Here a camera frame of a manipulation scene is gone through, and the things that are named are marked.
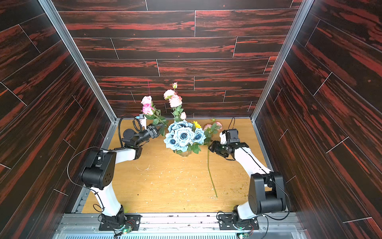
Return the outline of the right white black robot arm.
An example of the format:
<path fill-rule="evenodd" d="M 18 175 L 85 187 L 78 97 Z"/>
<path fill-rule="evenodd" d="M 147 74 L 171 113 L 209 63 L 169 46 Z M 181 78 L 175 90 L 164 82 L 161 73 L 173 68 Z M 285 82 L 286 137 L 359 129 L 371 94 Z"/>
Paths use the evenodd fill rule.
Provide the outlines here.
<path fill-rule="evenodd" d="M 284 211 L 287 200 L 283 176 L 267 168 L 255 157 L 249 146 L 240 141 L 238 130 L 224 130 L 219 136 L 220 141 L 213 141 L 209 150 L 225 159 L 232 156 L 250 178 L 248 201 L 234 207 L 235 217 L 248 220 L 266 213 Z"/>

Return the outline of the pale pink flower stem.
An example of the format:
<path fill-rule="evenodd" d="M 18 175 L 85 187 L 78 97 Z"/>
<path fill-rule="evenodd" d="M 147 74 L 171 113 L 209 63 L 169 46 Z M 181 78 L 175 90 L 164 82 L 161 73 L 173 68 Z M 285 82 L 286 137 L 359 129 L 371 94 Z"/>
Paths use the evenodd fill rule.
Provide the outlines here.
<path fill-rule="evenodd" d="M 205 125 L 205 127 L 204 127 L 205 136 L 206 136 L 205 145 L 207 147 L 209 147 L 212 144 L 213 136 L 215 134 L 218 134 L 221 128 L 222 128 L 222 126 L 219 125 L 215 119 L 212 119 L 212 123 L 209 123 L 209 124 Z M 216 191 L 216 188 L 215 188 L 215 185 L 214 185 L 214 181 L 213 181 L 213 178 L 212 178 L 212 174 L 211 174 L 211 171 L 210 171 L 210 151 L 209 151 L 209 149 L 207 150 L 207 169 L 208 169 L 208 173 L 209 173 L 209 177 L 210 177 L 210 180 L 211 180 L 211 184 L 212 184 L 212 188 L 213 188 L 215 197 L 218 198 L 217 191 Z"/>

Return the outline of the pink peony flower stem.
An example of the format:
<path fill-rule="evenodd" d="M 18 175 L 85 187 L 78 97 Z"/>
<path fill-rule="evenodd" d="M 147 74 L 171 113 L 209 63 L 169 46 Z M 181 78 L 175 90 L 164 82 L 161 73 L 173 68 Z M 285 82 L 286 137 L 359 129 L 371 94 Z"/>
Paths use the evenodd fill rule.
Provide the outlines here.
<path fill-rule="evenodd" d="M 177 93 L 178 83 L 174 82 L 172 84 L 172 89 L 167 90 L 164 93 L 164 99 L 169 102 L 170 108 L 172 109 L 172 115 L 174 117 L 175 122 L 180 122 L 186 120 L 187 114 L 184 112 L 182 108 L 183 99 Z"/>

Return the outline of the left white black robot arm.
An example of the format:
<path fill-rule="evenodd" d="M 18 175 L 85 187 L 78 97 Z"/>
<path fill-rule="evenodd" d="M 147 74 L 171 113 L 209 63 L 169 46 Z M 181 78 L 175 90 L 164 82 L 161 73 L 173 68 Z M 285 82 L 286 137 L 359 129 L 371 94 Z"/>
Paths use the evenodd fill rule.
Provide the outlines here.
<path fill-rule="evenodd" d="M 112 187 L 115 165 L 138 159 L 142 152 L 141 144 L 157 138 L 163 129 L 164 125 L 161 123 L 150 124 L 141 132 L 127 129 L 123 133 L 122 147 L 114 150 L 99 149 L 90 154 L 81 180 L 97 197 L 104 216 L 115 217 L 124 212 Z"/>

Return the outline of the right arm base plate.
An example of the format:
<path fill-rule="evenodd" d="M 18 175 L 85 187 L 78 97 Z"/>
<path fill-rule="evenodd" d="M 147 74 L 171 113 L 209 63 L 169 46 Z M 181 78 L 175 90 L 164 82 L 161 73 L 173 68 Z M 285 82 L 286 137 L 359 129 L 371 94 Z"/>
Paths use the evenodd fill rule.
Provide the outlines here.
<path fill-rule="evenodd" d="M 224 213 L 219 211 L 216 215 L 219 223 L 219 229 L 222 230 L 259 230 L 258 220 L 256 218 L 240 219 L 238 215 L 232 213 Z"/>

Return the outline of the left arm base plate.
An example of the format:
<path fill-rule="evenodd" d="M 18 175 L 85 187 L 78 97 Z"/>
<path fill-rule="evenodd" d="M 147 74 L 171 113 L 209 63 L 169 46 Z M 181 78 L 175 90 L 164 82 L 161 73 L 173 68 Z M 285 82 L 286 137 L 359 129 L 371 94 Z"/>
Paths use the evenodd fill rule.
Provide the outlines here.
<path fill-rule="evenodd" d="M 105 216 L 101 214 L 99 231 L 138 231 L 140 227 L 141 215 L 125 214 L 117 216 Z"/>

